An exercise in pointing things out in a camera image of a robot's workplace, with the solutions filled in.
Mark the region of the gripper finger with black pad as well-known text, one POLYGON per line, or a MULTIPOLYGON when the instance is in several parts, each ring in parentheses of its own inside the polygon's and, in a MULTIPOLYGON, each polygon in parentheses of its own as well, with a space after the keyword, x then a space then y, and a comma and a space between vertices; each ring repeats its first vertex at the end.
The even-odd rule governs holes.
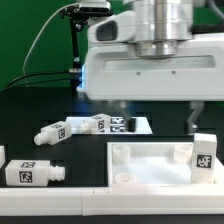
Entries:
POLYGON ((134 132, 136 130, 136 119, 133 118, 127 109, 127 103, 125 101, 121 101, 119 103, 120 113, 125 121, 126 130, 128 132, 134 132))
POLYGON ((190 102, 191 114, 186 121, 186 131, 189 135, 193 135, 197 130, 197 120, 200 117, 203 109, 203 101, 191 101, 190 102))

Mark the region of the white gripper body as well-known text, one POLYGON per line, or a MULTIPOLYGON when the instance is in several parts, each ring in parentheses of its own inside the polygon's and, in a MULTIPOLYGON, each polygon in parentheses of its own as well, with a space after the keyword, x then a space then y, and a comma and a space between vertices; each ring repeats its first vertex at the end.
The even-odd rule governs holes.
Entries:
POLYGON ((186 26, 157 28, 132 11, 88 29, 84 89, 92 100, 224 99, 224 33, 191 35, 186 26))

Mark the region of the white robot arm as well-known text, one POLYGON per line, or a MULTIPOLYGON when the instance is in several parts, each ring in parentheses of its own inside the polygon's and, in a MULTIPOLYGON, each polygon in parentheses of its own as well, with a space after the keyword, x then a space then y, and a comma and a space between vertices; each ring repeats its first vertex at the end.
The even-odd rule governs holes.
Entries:
POLYGON ((88 29, 78 91, 95 101, 189 101, 190 134, 206 101, 224 101, 224 26, 195 26, 214 0, 124 0, 88 29))

